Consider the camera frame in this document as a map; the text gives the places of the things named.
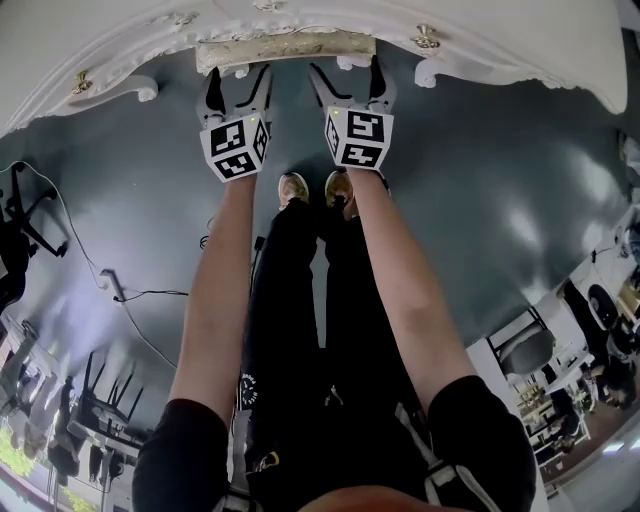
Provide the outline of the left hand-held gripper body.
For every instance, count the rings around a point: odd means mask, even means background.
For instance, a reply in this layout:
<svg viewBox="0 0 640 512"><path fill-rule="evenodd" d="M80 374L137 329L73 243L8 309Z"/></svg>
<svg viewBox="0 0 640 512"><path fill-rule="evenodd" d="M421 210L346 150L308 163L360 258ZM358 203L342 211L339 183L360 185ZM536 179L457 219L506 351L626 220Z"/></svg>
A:
<svg viewBox="0 0 640 512"><path fill-rule="evenodd" d="M262 170L270 140L265 122L269 104L270 94L256 96L226 115L221 97L215 97L212 106L207 103L206 94L199 98L202 151L207 165L222 183Z"/></svg>

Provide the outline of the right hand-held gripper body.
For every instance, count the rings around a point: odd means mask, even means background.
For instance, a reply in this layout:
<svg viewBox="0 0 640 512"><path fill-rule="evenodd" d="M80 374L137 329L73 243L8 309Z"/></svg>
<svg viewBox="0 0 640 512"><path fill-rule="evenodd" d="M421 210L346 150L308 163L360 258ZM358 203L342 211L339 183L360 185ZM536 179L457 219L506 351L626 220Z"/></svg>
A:
<svg viewBox="0 0 640 512"><path fill-rule="evenodd" d="M394 116L389 101L367 105L333 102L323 105L324 135L339 167L379 171L391 145Z"/></svg>

